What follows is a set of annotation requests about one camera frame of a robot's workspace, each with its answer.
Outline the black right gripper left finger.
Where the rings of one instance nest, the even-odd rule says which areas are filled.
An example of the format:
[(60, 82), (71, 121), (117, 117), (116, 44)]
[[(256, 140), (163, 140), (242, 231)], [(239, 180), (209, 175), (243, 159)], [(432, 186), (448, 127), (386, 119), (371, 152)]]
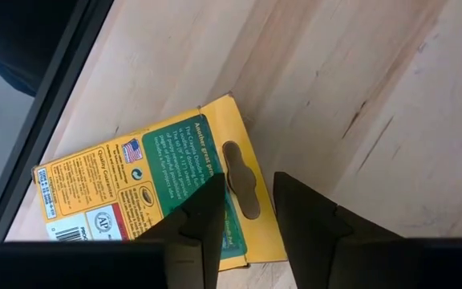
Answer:
[(136, 241), (145, 245), (139, 289), (216, 289), (225, 224), (225, 175), (210, 177)]

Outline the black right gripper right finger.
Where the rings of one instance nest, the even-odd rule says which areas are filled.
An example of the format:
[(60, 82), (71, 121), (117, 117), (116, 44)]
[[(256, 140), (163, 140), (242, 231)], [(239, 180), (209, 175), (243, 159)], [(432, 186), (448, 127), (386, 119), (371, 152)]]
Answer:
[(397, 234), (288, 173), (274, 174), (279, 230), (298, 289), (388, 289), (399, 281)]

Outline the large yellow crayon box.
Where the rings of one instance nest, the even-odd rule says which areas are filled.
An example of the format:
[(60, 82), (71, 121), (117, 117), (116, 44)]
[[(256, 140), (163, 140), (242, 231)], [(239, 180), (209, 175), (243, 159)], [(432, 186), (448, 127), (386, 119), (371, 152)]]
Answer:
[(213, 102), (34, 167), (55, 241), (130, 240), (225, 176), (222, 270), (286, 259), (270, 195), (235, 99)]

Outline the black aluminium table frame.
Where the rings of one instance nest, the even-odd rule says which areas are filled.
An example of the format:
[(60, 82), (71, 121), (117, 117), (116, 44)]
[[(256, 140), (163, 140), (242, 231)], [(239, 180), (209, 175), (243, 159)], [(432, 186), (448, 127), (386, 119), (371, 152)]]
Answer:
[(115, 0), (0, 0), (0, 242)]

